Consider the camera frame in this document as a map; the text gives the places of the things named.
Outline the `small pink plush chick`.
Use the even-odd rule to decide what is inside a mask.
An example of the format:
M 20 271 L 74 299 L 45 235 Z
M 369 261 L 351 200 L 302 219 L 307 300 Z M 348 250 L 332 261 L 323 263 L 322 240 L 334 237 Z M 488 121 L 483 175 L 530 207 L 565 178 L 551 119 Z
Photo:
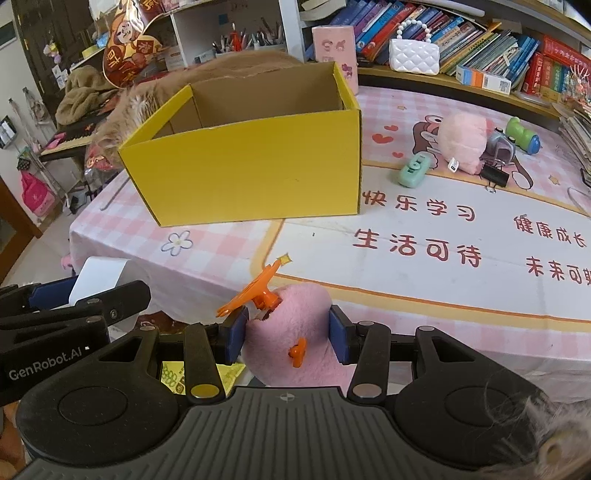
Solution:
M 329 341 L 332 299 L 324 287 L 297 283 L 270 289 L 283 265 L 266 265 L 248 286 L 216 311 L 218 317 L 249 303 L 259 313 L 245 324 L 242 358 L 253 376 L 269 387 L 349 388 L 352 365 L 339 362 Z

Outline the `white eraser block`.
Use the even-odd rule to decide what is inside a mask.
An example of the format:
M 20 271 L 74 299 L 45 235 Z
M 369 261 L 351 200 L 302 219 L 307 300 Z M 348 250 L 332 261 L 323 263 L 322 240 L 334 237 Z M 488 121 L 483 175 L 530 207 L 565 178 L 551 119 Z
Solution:
M 79 273 L 69 294 L 69 305 L 123 285 L 132 280 L 132 269 L 126 259 L 90 257 Z

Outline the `pink printed table mat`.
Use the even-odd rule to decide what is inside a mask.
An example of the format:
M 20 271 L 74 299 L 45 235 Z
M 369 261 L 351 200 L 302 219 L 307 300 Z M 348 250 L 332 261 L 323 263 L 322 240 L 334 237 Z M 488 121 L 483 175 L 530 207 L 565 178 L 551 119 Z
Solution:
M 499 188 L 444 168 L 416 188 L 396 179 L 434 152 L 441 119 L 464 104 L 365 87 L 363 188 L 353 216 L 162 228 L 118 176 L 74 221 L 73 264 L 121 258 L 153 306 L 214 318 L 263 267 L 273 286 L 315 282 L 353 320 L 411 333 L 433 325 L 561 401 L 590 394 L 590 190 L 563 139 L 519 154 Z

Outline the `yellow cardboard box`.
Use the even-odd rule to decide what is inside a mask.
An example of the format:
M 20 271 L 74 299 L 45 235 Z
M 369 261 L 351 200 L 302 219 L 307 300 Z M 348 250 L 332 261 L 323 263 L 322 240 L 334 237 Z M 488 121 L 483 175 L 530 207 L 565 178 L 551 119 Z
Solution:
M 362 113 L 335 63 L 188 85 L 119 154 L 162 227 L 360 207 Z

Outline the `black binder clip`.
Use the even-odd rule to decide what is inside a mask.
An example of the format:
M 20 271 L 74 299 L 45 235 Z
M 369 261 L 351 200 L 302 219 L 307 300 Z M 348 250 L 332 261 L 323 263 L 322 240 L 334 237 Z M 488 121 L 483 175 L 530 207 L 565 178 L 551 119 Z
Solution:
M 486 187 L 493 192 L 498 187 L 505 188 L 509 180 L 509 174 L 503 170 L 485 163 L 480 171 L 480 178 L 487 182 Z

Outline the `large pink plush toy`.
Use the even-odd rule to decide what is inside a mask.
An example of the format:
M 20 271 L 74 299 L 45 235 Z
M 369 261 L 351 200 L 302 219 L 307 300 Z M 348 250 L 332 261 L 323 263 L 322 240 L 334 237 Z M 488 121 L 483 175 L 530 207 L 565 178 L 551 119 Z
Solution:
M 481 115 L 458 112 L 446 116 L 438 131 L 438 146 L 448 169 L 479 175 L 481 156 L 488 141 L 488 120 Z

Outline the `brown blanket pile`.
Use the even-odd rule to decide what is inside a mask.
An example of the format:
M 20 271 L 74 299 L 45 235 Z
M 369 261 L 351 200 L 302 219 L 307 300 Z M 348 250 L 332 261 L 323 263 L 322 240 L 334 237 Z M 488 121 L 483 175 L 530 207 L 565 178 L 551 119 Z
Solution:
M 116 91 L 116 87 L 101 71 L 86 65 L 70 73 L 64 91 L 55 113 L 60 126 L 71 125 L 97 109 Z

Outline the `orange fluffy cat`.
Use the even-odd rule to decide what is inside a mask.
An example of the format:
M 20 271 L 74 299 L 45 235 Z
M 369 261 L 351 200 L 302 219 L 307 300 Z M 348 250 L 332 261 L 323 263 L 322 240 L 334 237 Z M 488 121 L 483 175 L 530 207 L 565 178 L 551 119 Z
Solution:
M 300 65 L 301 61 L 277 50 L 245 51 L 204 64 L 175 70 L 158 79 L 124 90 L 114 110 L 94 130 L 86 150 L 88 161 L 104 160 L 121 169 L 118 149 L 151 115 L 185 86 L 219 78 L 243 78 Z

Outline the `green and blue toy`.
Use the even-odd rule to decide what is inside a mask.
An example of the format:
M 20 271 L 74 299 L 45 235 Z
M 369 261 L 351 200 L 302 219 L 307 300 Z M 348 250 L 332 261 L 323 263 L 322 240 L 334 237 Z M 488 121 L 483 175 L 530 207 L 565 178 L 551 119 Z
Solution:
M 505 134 L 515 140 L 516 145 L 528 155 L 538 154 L 541 140 L 536 132 L 528 129 L 518 117 L 511 117 L 507 122 Z

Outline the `orange white medicine box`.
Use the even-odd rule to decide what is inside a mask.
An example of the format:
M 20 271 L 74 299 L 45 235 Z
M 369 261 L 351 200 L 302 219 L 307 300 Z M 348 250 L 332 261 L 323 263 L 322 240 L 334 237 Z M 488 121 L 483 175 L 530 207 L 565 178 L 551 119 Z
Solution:
M 456 79 L 466 86 L 471 86 L 490 92 L 496 92 L 503 95 L 509 95 L 512 90 L 512 83 L 510 80 L 483 72 L 477 69 L 458 66 L 456 68 Z

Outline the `white quilted pearl handbag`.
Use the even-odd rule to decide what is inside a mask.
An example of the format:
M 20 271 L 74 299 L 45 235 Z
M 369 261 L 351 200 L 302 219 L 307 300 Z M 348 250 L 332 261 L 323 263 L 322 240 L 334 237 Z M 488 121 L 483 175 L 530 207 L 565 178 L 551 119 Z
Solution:
M 409 26 L 419 26 L 425 32 L 421 41 L 406 39 L 404 32 Z M 396 37 L 389 44 L 389 65 L 401 73 L 428 76 L 440 72 L 440 47 L 431 40 L 431 29 L 418 19 L 404 20 L 397 28 Z

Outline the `red gold decorative bag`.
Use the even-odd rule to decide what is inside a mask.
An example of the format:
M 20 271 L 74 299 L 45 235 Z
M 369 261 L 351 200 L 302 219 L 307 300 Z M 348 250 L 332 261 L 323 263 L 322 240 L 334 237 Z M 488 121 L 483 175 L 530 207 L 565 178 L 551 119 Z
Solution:
M 165 13 L 158 0 L 118 2 L 102 60 L 103 75 L 114 87 L 131 85 L 162 50 L 160 41 L 146 31 Z

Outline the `white pen holder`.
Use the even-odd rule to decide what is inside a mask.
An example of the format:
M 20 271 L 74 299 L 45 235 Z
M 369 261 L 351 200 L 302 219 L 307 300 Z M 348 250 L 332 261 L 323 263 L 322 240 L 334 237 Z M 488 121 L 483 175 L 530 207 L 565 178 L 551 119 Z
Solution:
M 284 44 L 260 46 L 259 43 L 249 42 L 249 44 L 246 45 L 245 49 L 235 50 L 235 49 L 231 48 L 231 46 L 229 44 L 222 46 L 221 44 L 217 44 L 217 42 L 212 42 L 211 47 L 212 47 L 215 58 L 226 56 L 226 55 L 245 53 L 245 52 L 277 51 L 277 52 L 287 53 L 287 46 Z

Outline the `pink cylindrical tin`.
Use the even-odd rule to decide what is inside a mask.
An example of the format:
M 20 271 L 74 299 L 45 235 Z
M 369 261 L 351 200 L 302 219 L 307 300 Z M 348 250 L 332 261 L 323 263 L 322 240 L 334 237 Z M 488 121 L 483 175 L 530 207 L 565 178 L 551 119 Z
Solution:
M 359 92 L 356 37 L 353 26 L 315 26 L 311 28 L 315 61 L 335 62 L 353 94 Z

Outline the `wooden bookshelf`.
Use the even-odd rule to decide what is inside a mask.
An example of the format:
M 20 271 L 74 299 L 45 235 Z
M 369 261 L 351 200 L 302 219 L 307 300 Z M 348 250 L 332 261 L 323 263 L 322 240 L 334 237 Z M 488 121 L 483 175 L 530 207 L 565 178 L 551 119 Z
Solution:
M 556 125 L 574 69 L 590 69 L 587 1 L 302 1 L 304 57 L 314 57 L 311 28 L 351 25 L 363 86 L 389 87 L 448 97 Z M 440 47 L 435 76 L 401 73 L 389 65 L 389 43 L 398 26 L 418 19 Z M 404 36 L 423 40 L 419 26 Z M 509 95 L 462 85 L 458 66 L 502 76 Z

